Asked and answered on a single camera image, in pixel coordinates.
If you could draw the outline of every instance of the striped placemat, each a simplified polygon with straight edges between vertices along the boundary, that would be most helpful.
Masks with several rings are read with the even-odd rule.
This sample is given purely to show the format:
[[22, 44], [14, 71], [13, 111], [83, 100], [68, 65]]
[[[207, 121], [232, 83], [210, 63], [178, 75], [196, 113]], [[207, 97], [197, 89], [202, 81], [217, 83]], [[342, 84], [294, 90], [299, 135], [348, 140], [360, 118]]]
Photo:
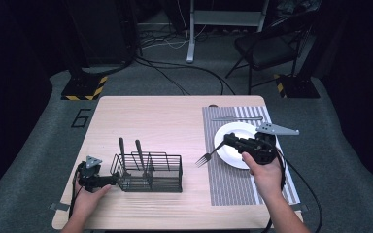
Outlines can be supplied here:
[[[263, 120], [239, 120], [255, 127], [264, 121], [271, 122], [266, 107], [204, 107], [206, 150], [214, 150], [214, 137], [217, 131], [231, 121], [211, 121], [215, 117], [263, 117]], [[217, 154], [208, 162], [211, 204], [213, 206], [260, 205], [263, 200], [256, 190], [254, 178], [248, 170], [234, 168], [226, 164]], [[290, 204], [300, 203], [288, 168], [286, 169], [284, 197]]]

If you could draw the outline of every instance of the person's right hand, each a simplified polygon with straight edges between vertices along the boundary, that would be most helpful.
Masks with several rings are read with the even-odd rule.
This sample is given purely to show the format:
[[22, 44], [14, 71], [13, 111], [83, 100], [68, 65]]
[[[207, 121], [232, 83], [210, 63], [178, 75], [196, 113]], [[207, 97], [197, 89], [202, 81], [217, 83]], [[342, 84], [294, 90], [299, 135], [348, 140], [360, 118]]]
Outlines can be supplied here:
[[75, 184], [75, 193], [77, 196], [72, 216], [79, 216], [79, 218], [87, 220], [96, 209], [99, 200], [111, 189], [111, 185], [105, 185], [101, 189], [91, 193], [86, 191], [85, 187], [81, 187], [78, 180], [76, 180]]
[[283, 197], [281, 192], [281, 166], [278, 158], [265, 165], [257, 164], [247, 152], [242, 153], [242, 158], [250, 168], [251, 175], [254, 175], [256, 189], [266, 202]]

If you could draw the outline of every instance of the fork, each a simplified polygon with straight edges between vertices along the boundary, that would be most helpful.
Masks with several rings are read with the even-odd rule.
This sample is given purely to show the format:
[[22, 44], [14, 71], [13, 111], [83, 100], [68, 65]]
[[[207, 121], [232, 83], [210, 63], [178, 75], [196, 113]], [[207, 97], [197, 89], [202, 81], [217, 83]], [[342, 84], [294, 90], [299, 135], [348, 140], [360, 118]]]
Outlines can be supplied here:
[[202, 155], [202, 157], [195, 162], [196, 166], [201, 167], [205, 163], [209, 162], [212, 158], [212, 154], [215, 153], [215, 151], [217, 151], [218, 149], [220, 149], [223, 145], [225, 145], [225, 143], [222, 141], [212, 152], [205, 153], [204, 155]]

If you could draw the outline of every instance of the hand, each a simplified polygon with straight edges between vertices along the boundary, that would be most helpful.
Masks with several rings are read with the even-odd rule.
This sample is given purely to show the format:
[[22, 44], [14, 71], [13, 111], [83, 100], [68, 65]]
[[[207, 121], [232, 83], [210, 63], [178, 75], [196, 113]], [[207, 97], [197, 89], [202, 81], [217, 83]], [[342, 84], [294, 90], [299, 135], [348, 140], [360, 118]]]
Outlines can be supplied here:
[[270, 164], [259, 165], [247, 153], [242, 153], [244, 162], [250, 168], [251, 175], [254, 175], [256, 188], [265, 202], [275, 198], [282, 198], [281, 192], [281, 166], [278, 158], [275, 158]]
[[105, 185], [101, 189], [97, 190], [94, 193], [88, 192], [85, 190], [85, 187], [81, 187], [78, 184], [78, 179], [75, 182], [75, 205], [74, 205], [74, 213], [72, 216], [79, 216], [82, 219], [87, 220], [90, 215], [93, 213], [93, 211], [96, 209], [96, 206], [98, 205], [99, 200], [107, 194], [107, 192], [111, 189], [111, 186]]
[[85, 223], [92, 212], [96, 209], [99, 200], [107, 194], [111, 186], [105, 185], [100, 190], [90, 193], [78, 184], [78, 179], [75, 181], [75, 205], [71, 218], [63, 227], [61, 232], [75, 233], [83, 232]]

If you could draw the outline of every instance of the yellow and black tape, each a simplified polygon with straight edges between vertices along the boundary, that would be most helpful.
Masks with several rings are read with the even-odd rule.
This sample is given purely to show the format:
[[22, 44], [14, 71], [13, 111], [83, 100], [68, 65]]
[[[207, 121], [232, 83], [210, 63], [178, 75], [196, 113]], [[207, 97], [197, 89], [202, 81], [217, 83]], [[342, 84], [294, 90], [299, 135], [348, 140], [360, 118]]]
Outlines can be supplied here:
[[274, 79], [276, 80], [275, 83], [277, 84], [278, 92], [280, 93], [281, 98], [287, 98], [283, 83], [281, 82], [281, 78], [284, 77], [285, 75], [274, 75]]
[[99, 81], [99, 85], [94, 90], [93, 94], [91, 95], [64, 95], [61, 97], [62, 100], [96, 100], [98, 99], [99, 95], [102, 92], [102, 89], [104, 88], [105, 82], [107, 81], [108, 77], [104, 77]]

